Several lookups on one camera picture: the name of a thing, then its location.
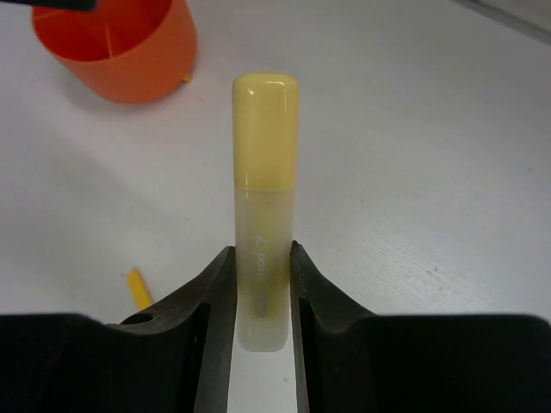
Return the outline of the yellow utility knife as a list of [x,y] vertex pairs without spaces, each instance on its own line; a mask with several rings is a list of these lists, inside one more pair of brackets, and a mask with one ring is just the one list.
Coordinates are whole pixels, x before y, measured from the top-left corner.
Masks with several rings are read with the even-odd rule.
[[140,271],[132,268],[126,275],[126,281],[136,308],[139,311],[148,308],[152,304],[152,298]]

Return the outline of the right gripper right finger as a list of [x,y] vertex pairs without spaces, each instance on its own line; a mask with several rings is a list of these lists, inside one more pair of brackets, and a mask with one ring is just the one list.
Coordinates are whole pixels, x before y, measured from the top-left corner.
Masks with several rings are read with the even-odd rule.
[[301,412],[547,412],[550,325],[522,314],[375,314],[290,253]]

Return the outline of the yellow capped marker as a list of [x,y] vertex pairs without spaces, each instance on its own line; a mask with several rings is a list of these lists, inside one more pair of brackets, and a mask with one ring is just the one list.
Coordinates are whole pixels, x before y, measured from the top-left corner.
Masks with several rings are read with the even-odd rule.
[[277,352],[288,339],[298,119],[292,77],[260,72],[234,80],[236,332],[251,352]]

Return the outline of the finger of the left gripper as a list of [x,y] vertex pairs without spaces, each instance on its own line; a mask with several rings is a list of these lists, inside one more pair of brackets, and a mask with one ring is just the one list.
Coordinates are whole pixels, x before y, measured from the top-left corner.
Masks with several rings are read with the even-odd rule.
[[96,0],[12,0],[13,4],[69,11],[89,12],[96,7]]

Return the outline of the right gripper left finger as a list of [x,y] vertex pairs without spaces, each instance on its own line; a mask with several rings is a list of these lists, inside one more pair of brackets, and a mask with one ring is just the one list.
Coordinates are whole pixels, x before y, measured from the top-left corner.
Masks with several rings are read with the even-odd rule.
[[76,313],[2,316],[2,411],[226,411],[235,262],[234,248],[224,248],[119,324]]

